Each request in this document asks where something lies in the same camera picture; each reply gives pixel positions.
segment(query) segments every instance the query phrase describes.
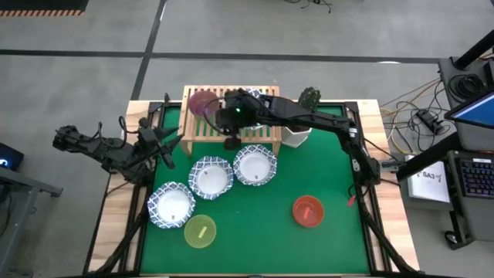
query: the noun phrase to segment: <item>gray floor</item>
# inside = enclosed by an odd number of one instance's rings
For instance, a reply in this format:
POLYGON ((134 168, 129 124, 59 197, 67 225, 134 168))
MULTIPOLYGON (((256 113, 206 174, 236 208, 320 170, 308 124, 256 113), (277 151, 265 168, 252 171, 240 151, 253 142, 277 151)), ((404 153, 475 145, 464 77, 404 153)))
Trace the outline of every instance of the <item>gray floor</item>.
MULTIPOLYGON (((303 1, 169 0, 154 51, 446 57, 467 50, 494 26, 489 0, 330 2, 328 15, 323 6, 300 9, 303 1)), ((0 18, 0 49, 144 51, 157 5, 90 0, 79 18, 0 18)), ((23 173, 65 188, 60 199, 39 199, 16 265, 33 268, 36 277, 80 274, 108 174, 89 158, 55 150, 51 140, 64 124, 92 134, 99 120, 105 135, 118 136, 117 118, 125 114, 140 59, 0 56, 0 65, 0 141, 26 154, 23 173)), ((384 103, 434 78, 431 64, 152 59, 140 99, 162 99, 165 92, 177 99, 185 84, 273 84, 287 97, 318 86, 325 99, 384 103)), ((439 101, 448 108, 443 94, 439 101)), ((430 102, 430 92, 415 101, 420 107, 430 102)), ((398 119, 407 120, 408 112, 398 119)), ((405 136, 417 151, 416 136, 405 136)), ((421 140, 424 147, 430 143, 421 140)), ((407 214, 422 270, 492 276, 493 243, 451 251, 440 233, 449 229, 447 215, 407 214)))

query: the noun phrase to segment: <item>green table surface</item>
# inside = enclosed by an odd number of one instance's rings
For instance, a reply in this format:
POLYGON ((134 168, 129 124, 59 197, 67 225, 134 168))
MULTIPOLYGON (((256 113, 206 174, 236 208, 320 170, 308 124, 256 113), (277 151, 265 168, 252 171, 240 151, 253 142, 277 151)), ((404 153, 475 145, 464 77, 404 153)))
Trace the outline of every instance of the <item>green table surface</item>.
MULTIPOLYGON (((342 114, 339 106, 320 110, 342 114)), ((170 127, 179 117, 178 108, 167 110, 165 125, 170 127)), ((154 189, 167 181, 187 185, 192 165, 205 155, 232 163, 236 151, 226 151, 219 143, 194 143, 188 157, 177 147, 177 167, 158 165, 154 189)), ((277 174, 266 185, 252 187, 235 180, 232 189, 214 201, 195 196, 194 215, 208 215, 217 226, 209 247, 190 247, 184 227, 159 229, 149 222, 141 272, 369 273, 358 208, 347 207, 351 183, 350 160, 336 135, 313 130, 296 149, 282 145, 277 174), (302 195, 313 195, 324 206, 324 220, 316 228, 303 228, 292 217, 293 203, 302 195)))

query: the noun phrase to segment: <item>desk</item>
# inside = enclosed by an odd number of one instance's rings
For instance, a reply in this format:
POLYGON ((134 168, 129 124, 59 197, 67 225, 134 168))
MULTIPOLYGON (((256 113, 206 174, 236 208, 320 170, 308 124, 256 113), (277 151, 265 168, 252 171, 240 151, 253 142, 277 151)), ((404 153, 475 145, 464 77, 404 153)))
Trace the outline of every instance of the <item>desk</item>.
MULTIPOLYGON (((324 100, 323 102, 338 102, 354 101, 358 103, 360 113, 360 121, 364 136, 374 142, 378 147, 389 151, 386 141, 386 134, 382 124, 381 113, 376 100, 324 100)), ((131 101, 127 108, 126 120, 129 130, 135 130, 138 126, 138 120, 141 117, 146 117, 150 101, 131 101)), ((128 141, 135 142, 136 138, 133 134, 129 134, 128 141)), ((386 154, 375 147, 368 146, 370 155, 378 160, 388 159, 386 154)), ((396 177, 390 173, 382 173, 383 178, 396 181, 396 177)), ((107 191, 117 187, 123 183, 123 179, 119 175, 114 175, 109 180, 107 191)), ((109 195, 102 203, 102 209, 98 222, 96 224, 93 241, 88 253, 87 261, 84 270, 92 271, 98 269, 115 250, 120 240, 123 238, 126 226, 127 216, 130 211, 130 203, 132 195, 136 193, 138 198, 135 203, 140 208, 144 201, 144 193, 146 188, 134 188, 132 185, 126 185, 109 195)), ((417 257, 415 255, 414 245, 411 239, 410 229, 408 228, 408 220, 404 211, 403 202, 401 200, 400 190, 396 185, 381 183, 376 187, 377 202, 381 212, 381 220, 384 227, 384 232, 401 254, 405 261, 415 269, 419 269, 417 257)), ((367 207, 371 210, 371 203, 366 199, 367 207)), ((140 235, 137 234, 130 244, 130 251, 125 261, 119 268, 114 271, 132 270, 134 266, 140 265, 140 258, 136 254, 137 241, 140 235)), ((384 263, 381 259, 381 248, 374 236, 371 236, 372 250, 376 259, 376 269, 384 270, 384 263)))

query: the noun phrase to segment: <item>table leg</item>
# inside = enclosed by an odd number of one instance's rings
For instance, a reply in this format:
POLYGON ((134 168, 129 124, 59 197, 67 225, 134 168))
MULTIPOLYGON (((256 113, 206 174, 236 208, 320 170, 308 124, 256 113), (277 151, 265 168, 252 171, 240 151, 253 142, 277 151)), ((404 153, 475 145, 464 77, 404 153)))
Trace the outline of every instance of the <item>table leg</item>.
POLYGON ((273 154, 278 157, 278 153, 279 153, 279 147, 281 146, 281 143, 278 142, 278 143, 272 143, 272 152, 273 154))
POLYGON ((192 142, 180 141, 180 147, 186 155, 192 155, 192 142))

